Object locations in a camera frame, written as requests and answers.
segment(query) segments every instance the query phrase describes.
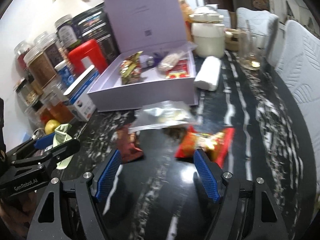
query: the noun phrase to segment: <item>open gift box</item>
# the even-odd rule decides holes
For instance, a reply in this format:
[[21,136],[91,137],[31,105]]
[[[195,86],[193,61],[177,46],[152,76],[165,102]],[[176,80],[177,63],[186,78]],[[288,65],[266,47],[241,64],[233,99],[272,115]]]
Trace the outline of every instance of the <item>open gift box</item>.
[[166,100],[197,105],[191,51],[187,55],[190,77],[165,79],[151,68],[143,70],[141,82],[121,85],[119,66],[126,57],[138,51],[164,54],[187,42],[178,0],[105,0],[104,4],[121,55],[88,91],[98,111],[137,109]]

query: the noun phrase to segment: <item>clear plastic bag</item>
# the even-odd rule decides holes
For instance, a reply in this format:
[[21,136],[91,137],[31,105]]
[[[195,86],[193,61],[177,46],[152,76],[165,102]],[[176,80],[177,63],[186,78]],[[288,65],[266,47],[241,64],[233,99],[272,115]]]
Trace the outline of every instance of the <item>clear plastic bag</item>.
[[138,118],[129,127],[129,133],[167,127],[188,127],[197,124],[184,102],[164,101],[144,106]]
[[196,47],[196,44],[189,41],[178,48],[170,50],[168,55],[159,63],[158,71],[165,73],[171,70],[188,51],[194,50]]

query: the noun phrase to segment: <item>table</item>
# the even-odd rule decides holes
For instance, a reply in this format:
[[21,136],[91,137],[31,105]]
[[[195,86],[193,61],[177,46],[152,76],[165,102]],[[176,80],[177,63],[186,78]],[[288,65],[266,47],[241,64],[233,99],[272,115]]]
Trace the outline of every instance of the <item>table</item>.
[[[199,70],[203,59],[195,61]],[[314,153],[290,91],[270,65],[263,69],[264,74],[244,70],[236,54],[227,51],[217,91],[197,91],[195,128],[209,133],[236,128],[223,169],[242,179],[262,177],[276,197],[289,239],[299,239],[314,211]],[[75,127],[81,150],[53,176],[68,180],[91,171],[114,146],[115,130],[133,120],[133,111],[95,113]],[[204,239],[217,207],[193,179],[194,165],[173,157],[179,140],[166,130],[147,130],[140,141],[144,158],[121,166],[111,199],[99,205],[108,234],[113,239]]]

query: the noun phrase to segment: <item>yellow fruit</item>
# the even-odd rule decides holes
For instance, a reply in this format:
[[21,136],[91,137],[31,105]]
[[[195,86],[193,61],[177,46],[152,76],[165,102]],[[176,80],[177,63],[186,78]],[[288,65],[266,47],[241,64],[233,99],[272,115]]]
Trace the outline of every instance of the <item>yellow fruit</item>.
[[50,120],[45,125],[44,131],[46,134],[51,134],[54,132],[54,129],[56,129],[61,123],[59,123],[57,120]]

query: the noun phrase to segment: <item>box lid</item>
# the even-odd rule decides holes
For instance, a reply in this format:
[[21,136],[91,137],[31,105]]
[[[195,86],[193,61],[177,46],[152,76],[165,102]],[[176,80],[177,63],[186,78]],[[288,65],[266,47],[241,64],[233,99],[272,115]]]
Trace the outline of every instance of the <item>box lid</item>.
[[121,53],[187,40],[178,0],[105,0],[104,6]]

